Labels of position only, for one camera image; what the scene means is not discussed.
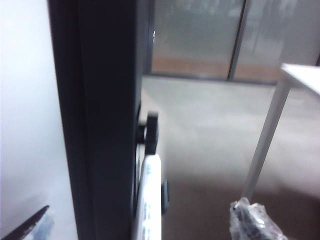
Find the glass door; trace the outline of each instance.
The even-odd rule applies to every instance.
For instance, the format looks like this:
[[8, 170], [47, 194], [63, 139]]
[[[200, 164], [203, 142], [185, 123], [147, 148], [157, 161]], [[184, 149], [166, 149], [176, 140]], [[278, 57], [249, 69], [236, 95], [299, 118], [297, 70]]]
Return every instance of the glass door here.
[[243, 0], [154, 0], [151, 72], [227, 78]]
[[319, 0], [254, 0], [235, 79], [274, 82], [281, 63], [315, 65], [320, 52]]

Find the clear plastic wrap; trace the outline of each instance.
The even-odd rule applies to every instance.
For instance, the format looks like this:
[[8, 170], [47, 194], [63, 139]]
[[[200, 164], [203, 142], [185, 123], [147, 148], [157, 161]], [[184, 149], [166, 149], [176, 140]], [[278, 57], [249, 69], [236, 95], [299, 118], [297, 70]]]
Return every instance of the clear plastic wrap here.
[[230, 233], [232, 240], [288, 240], [267, 215], [263, 205], [250, 205], [247, 198], [231, 203]]

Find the white wall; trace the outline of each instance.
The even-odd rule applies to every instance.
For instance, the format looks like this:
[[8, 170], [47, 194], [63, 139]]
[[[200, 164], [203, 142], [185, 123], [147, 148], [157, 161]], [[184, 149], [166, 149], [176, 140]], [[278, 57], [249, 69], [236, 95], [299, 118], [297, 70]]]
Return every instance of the white wall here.
[[77, 239], [46, 0], [0, 1], [1, 237], [44, 205]]

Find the table top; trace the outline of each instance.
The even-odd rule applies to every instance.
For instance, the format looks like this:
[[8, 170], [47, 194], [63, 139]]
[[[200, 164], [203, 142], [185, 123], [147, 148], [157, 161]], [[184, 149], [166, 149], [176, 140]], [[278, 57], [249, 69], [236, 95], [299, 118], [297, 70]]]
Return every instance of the table top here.
[[320, 67], [284, 63], [281, 70], [320, 95]]

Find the table leg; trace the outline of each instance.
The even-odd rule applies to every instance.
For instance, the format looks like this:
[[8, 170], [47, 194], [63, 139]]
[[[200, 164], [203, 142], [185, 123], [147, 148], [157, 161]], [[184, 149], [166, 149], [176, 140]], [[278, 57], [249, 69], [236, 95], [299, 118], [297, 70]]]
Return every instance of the table leg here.
[[289, 81], [280, 80], [277, 83], [242, 191], [242, 197], [248, 198], [249, 201], [256, 187], [289, 91]]

